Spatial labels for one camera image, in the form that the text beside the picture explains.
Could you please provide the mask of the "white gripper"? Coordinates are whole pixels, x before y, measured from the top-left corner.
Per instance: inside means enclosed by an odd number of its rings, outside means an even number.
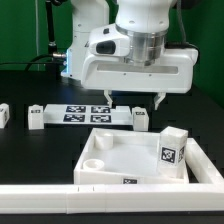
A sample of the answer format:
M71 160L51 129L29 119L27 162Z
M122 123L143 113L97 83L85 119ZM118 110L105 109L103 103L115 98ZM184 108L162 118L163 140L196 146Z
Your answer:
M193 66L198 58L196 49L165 49L149 66L125 63L123 56L115 54L116 50L114 44L91 46L81 75L84 88L104 90L110 108L110 90L158 93L154 98L154 107L158 109L166 93L186 93L191 88Z

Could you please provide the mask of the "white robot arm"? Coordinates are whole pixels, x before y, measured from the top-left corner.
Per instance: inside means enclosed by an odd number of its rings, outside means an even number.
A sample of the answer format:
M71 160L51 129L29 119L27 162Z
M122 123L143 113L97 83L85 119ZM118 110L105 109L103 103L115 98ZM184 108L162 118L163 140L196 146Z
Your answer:
M159 105L168 93L186 93L192 85L196 47L166 46L169 10L178 0L117 0L109 22L106 0L70 0L73 41L61 75L86 89L151 92Z

